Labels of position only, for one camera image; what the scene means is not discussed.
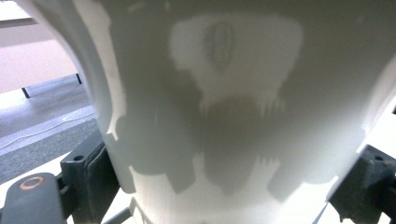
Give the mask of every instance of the gray floor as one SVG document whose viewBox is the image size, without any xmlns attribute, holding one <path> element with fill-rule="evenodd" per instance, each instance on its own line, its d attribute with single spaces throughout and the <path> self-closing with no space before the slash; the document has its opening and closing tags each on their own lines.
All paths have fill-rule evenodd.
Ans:
<svg viewBox="0 0 396 224">
<path fill-rule="evenodd" d="M 92 119 L 75 75 L 0 94 L 0 156 Z"/>
</svg>

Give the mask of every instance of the wire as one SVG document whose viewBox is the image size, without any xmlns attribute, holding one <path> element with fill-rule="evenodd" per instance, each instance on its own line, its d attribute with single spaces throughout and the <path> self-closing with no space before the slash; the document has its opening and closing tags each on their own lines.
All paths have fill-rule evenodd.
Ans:
<svg viewBox="0 0 396 224">
<path fill-rule="evenodd" d="M 81 117 L 81 118 L 77 118 L 77 119 L 68 119 L 69 117 L 67 117 L 67 119 L 62 119 L 62 122 L 61 122 L 61 123 L 56 124 L 56 125 L 54 125 L 54 126 L 48 128 L 48 129 L 46 129 L 46 130 L 44 130 L 44 131 L 41 131 L 41 132 L 38 132 L 38 133 L 32 133 L 32 134 L 28 134 L 28 135 L 25 135 L 25 136 L 18 137 L 18 138 L 16 138 L 16 139 L 12 140 L 11 142 L 9 142 L 8 144 L 6 144 L 6 145 L 0 147 L 0 149 L 3 149 L 3 148 L 5 148 L 5 147 L 8 147 L 9 145 L 11 145 L 11 144 L 13 144 L 14 142 L 16 142 L 16 141 L 18 141 L 18 140 L 21 140 L 21 139 L 23 139 L 23 138 L 32 137 L 32 136 L 35 136 L 35 135 L 38 135 L 38 134 L 41 134 L 41 133 L 45 133 L 45 132 L 47 132 L 47 131 L 49 131 L 49 130 L 52 130 L 52 129 L 54 129 L 54 128 L 56 128 L 56 127 L 58 127 L 58 126 L 60 126 L 60 125 L 62 125 L 62 124 L 64 124 L 64 123 L 66 123 L 66 122 L 75 121 L 75 120 L 78 120 L 78 119 L 84 119 L 84 118 L 87 118 L 88 116 L 90 116 L 90 115 L 92 115 L 92 114 L 93 114 L 93 113 L 88 114 L 88 115 L 85 115 L 85 116 L 83 116 L 83 117 Z"/>
</svg>

